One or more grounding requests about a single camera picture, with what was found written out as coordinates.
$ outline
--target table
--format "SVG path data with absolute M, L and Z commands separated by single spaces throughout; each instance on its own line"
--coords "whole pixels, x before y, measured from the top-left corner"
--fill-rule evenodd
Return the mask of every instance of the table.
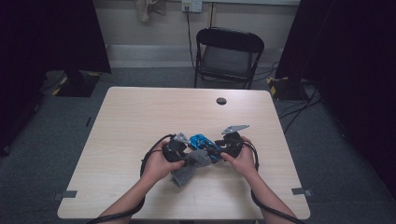
M 217 99 L 227 100 L 225 105 Z M 58 216 L 98 217 L 139 178 L 141 160 L 161 137 L 197 133 L 222 139 L 229 125 L 249 124 L 240 131 L 258 150 L 259 172 L 298 218 L 310 211 L 267 91 L 113 87 L 106 94 L 67 190 Z M 245 179 L 226 161 L 199 168 L 182 188 L 172 176 L 147 194 L 138 219 L 261 219 Z

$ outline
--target wall socket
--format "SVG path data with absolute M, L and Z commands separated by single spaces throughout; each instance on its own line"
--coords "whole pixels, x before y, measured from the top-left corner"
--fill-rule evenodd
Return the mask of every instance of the wall socket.
M 181 1 L 181 11 L 186 11 L 186 7 L 189 12 L 202 12 L 202 1 Z

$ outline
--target person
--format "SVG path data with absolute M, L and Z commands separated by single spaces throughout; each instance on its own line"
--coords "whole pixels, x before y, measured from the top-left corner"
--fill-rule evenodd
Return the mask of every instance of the person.
M 246 137 L 243 136 L 242 138 L 244 141 L 250 142 Z M 134 209 L 159 180 L 183 166 L 184 161 L 169 162 L 165 159 L 162 154 L 162 148 L 166 143 L 166 141 L 162 141 L 154 148 L 140 179 L 117 201 L 111 204 L 99 217 Z M 228 161 L 233 168 L 246 179 L 260 203 L 288 214 L 291 217 L 296 217 L 260 177 L 254 166 L 253 153 L 250 148 L 243 146 L 239 156 L 236 158 L 227 153 L 221 153 L 221 157 Z M 267 224 L 293 223 L 283 217 L 279 217 L 263 209 L 261 210 L 262 216 Z M 103 223 L 121 224 L 129 223 L 130 220 L 131 216 L 117 218 Z

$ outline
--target person's left hand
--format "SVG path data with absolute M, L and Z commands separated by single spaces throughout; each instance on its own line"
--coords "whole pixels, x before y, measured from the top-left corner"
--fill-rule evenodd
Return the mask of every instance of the person's left hand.
M 184 161 L 169 162 L 166 160 L 163 156 L 163 145 L 165 144 L 167 144 L 167 142 L 162 141 L 153 149 L 146 163 L 142 178 L 157 182 L 165 178 L 172 171 L 183 166 Z

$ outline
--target black round hole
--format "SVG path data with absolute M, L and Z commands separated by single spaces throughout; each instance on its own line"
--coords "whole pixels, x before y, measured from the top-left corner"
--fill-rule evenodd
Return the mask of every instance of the black round hole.
M 218 103 L 218 105 L 225 105 L 225 104 L 227 104 L 227 100 L 224 99 L 224 98 L 222 98 L 222 97 L 219 97 L 219 98 L 216 100 L 216 102 Z

